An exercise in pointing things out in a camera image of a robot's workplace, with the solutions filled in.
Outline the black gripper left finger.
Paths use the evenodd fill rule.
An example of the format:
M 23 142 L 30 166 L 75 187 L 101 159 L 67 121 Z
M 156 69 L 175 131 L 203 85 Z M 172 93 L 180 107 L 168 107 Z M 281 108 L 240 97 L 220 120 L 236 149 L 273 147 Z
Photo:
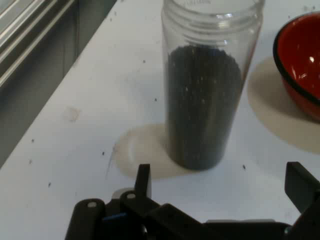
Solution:
M 204 240 L 203 224 L 170 204 L 151 199 L 151 166 L 141 164 L 132 190 L 104 203 L 79 201 L 72 213 L 67 240 Z

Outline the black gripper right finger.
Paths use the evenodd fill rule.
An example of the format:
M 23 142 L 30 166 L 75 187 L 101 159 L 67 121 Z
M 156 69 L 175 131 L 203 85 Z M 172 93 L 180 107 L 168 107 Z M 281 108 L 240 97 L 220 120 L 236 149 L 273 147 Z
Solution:
M 299 162 L 286 164 L 284 190 L 300 212 L 286 231 L 287 240 L 320 238 L 320 182 Z

